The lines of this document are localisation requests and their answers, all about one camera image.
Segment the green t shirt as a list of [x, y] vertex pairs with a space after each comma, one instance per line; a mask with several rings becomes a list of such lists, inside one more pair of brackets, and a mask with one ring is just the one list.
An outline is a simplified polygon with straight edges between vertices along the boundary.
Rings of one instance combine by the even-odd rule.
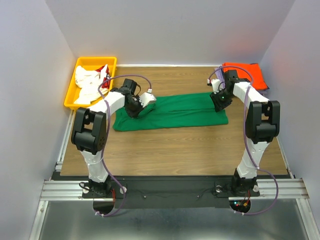
[[155, 106], [155, 110], [143, 118], [129, 117], [124, 108], [117, 110], [113, 129], [118, 132], [132, 132], [229, 123], [225, 110], [215, 111], [208, 92], [159, 96], [155, 103], [148, 106]]

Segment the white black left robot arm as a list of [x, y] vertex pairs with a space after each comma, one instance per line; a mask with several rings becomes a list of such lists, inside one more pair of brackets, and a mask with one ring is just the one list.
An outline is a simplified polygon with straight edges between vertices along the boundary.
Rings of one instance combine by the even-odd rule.
[[85, 194], [94, 193], [103, 198], [112, 191], [112, 176], [104, 162], [112, 114], [124, 108], [129, 117], [137, 118], [140, 112], [156, 101], [151, 83], [141, 95], [135, 93], [137, 87], [137, 82], [125, 78], [121, 87], [112, 88], [98, 103], [76, 110], [71, 143], [80, 151], [88, 169], [88, 183], [80, 184]]

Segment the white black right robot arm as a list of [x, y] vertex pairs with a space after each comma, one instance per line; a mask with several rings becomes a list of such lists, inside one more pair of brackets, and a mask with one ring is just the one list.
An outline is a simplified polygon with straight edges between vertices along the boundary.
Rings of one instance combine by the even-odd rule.
[[230, 189], [235, 195], [257, 191], [257, 172], [261, 169], [260, 161], [269, 144], [280, 132], [280, 103], [260, 94], [253, 87], [251, 76], [240, 78], [236, 67], [224, 73], [224, 80], [209, 77], [207, 85], [212, 87], [210, 98], [216, 112], [228, 107], [233, 98], [238, 98], [244, 104], [245, 150], [232, 176]]

